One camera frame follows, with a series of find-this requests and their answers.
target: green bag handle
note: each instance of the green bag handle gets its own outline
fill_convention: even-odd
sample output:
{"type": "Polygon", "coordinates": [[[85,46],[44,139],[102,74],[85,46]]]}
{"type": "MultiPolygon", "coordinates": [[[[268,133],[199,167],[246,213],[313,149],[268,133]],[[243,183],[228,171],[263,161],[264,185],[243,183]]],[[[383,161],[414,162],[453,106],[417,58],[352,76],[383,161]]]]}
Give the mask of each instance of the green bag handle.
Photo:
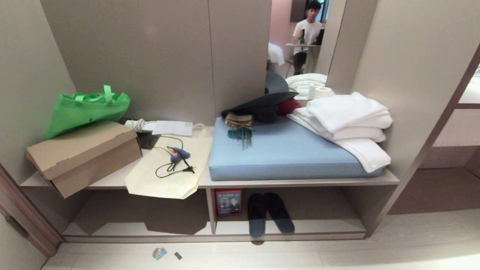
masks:
{"type": "Polygon", "coordinates": [[[103,94],[105,95],[105,99],[107,100],[107,105],[112,105],[113,95],[110,86],[103,86],[103,94]]]}
{"type": "Polygon", "coordinates": [[[96,98],[91,98],[88,101],[90,102],[95,102],[103,97],[105,97],[105,100],[107,101],[107,105],[110,106],[113,103],[113,94],[112,94],[112,89],[110,86],[103,86],[103,94],[100,93],[94,93],[91,95],[78,95],[75,97],[75,101],[80,103],[85,100],[85,97],[90,97],[90,96],[97,96],[96,98]]]}

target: cardboard box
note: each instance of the cardboard box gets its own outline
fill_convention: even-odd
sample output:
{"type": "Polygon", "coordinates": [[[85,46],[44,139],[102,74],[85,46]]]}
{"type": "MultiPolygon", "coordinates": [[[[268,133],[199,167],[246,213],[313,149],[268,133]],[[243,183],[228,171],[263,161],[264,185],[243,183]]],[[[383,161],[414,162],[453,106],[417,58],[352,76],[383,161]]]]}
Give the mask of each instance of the cardboard box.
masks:
{"type": "Polygon", "coordinates": [[[102,121],[31,146],[26,157],[63,198],[142,157],[131,127],[102,121]]]}

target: red cloth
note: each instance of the red cloth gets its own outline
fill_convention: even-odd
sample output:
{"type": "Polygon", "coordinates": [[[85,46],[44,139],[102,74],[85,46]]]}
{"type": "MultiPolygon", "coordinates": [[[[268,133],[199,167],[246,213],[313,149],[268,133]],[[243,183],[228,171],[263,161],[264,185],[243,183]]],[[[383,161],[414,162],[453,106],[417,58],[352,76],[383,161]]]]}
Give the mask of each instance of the red cloth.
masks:
{"type": "Polygon", "coordinates": [[[294,109],[301,108],[302,105],[294,99],[287,99],[278,105],[276,110],[277,115],[285,116],[289,113],[293,113],[294,109]]]}

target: black slipper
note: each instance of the black slipper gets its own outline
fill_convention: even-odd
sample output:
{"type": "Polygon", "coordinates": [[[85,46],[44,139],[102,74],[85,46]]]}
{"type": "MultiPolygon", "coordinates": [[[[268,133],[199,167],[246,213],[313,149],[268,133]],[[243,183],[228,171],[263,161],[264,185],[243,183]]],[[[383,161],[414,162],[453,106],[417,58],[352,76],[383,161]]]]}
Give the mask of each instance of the black slipper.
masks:
{"type": "Polygon", "coordinates": [[[248,199],[248,226],[252,238],[262,238],[265,235],[266,215],[263,195],[251,195],[248,199]]]}
{"type": "Polygon", "coordinates": [[[275,193],[267,193],[264,195],[265,207],[267,208],[270,216],[275,221],[278,229],[282,233],[294,233],[295,226],[292,219],[288,215],[287,209],[283,204],[282,198],[275,193]]]}

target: green tote bag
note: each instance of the green tote bag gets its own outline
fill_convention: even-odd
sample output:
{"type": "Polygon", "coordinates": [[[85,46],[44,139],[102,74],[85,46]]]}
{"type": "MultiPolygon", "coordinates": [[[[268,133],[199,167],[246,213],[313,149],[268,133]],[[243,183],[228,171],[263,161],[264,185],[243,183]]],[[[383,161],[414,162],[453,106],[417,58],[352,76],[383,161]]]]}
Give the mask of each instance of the green tote bag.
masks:
{"type": "Polygon", "coordinates": [[[53,110],[46,139],[100,120],[118,122],[129,105],[128,95],[122,93],[118,96],[112,93],[110,86],[103,86],[102,94],[75,93],[73,96],[61,94],[53,110]]]}

